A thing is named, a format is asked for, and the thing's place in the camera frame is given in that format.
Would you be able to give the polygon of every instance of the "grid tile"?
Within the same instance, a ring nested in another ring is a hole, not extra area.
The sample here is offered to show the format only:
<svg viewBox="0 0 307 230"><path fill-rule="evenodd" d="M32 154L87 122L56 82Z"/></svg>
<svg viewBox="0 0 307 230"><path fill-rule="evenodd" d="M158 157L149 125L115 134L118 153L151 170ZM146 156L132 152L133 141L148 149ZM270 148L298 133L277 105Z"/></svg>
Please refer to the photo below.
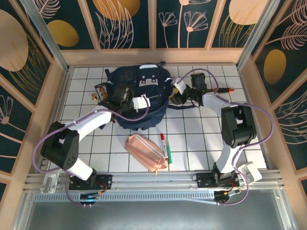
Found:
<svg viewBox="0 0 307 230"><path fill-rule="evenodd" d="M69 92L61 122L69 122L94 109L98 101L92 100L94 86L107 81L104 69L113 72L111 68L76 68L73 73ZM185 75L189 70L196 68L208 69L217 77L220 87L232 87L232 93L223 93L220 96L234 102L245 102L244 91L235 66L165 66L172 77ZM207 87L215 83L205 72ZM191 85L190 78L184 82ZM147 172L137 160L124 149L129 135L139 133L149 138L162 148L160 133L169 140L173 164L162 171L187 171L212 169L213 163L219 158L223 149L221 135L221 118L206 107L174 110L167 109L166 116L157 127L147 130L125 130L118 123L109 122L101 130L97 128L80 142L80 158L98 172ZM266 163L260 146L249 147L239 157L237 166L247 161L253 161L258 168L266 168Z"/></svg>
<svg viewBox="0 0 307 230"><path fill-rule="evenodd" d="M223 66L225 76L239 76L236 66Z"/></svg>
<svg viewBox="0 0 307 230"><path fill-rule="evenodd" d="M89 68L87 79L102 79L103 67Z"/></svg>

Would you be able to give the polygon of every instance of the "golden circle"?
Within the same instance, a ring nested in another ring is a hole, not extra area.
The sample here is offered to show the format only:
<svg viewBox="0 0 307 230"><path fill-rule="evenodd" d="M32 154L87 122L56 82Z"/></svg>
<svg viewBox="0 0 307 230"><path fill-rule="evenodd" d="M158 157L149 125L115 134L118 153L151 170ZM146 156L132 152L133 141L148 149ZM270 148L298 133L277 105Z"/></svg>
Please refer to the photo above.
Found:
<svg viewBox="0 0 307 230"><path fill-rule="evenodd" d="M71 47L79 42L77 31L67 22L54 20L48 23L48 29L54 40L61 46Z"/></svg>
<svg viewBox="0 0 307 230"><path fill-rule="evenodd" d="M8 71L24 67L29 52L27 35L19 22L9 13L0 10L0 66Z"/></svg>
<svg viewBox="0 0 307 230"><path fill-rule="evenodd" d="M93 0L95 7L98 11L108 19L117 20L119 18L119 4L121 4L123 10L126 8L131 17L133 17L140 8L140 0Z"/></svg>
<svg viewBox="0 0 307 230"><path fill-rule="evenodd" d="M258 21L267 0L231 0L229 17L239 25L252 25Z"/></svg>
<svg viewBox="0 0 307 230"><path fill-rule="evenodd" d="M264 61L264 78L268 84L276 84L283 76L287 59L279 49L272 50Z"/></svg>

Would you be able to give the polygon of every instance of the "pink pouch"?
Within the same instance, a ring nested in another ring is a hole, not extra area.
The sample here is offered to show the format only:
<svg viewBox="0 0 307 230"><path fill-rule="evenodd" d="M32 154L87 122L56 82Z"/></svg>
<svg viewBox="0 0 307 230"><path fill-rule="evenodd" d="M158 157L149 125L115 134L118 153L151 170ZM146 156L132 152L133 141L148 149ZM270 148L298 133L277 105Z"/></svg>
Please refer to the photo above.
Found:
<svg viewBox="0 0 307 230"><path fill-rule="evenodd" d="M159 169L168 167L168 162L159 146L139 134L128 137L125 149L144 167L155 172L155 174Z"/></svg>

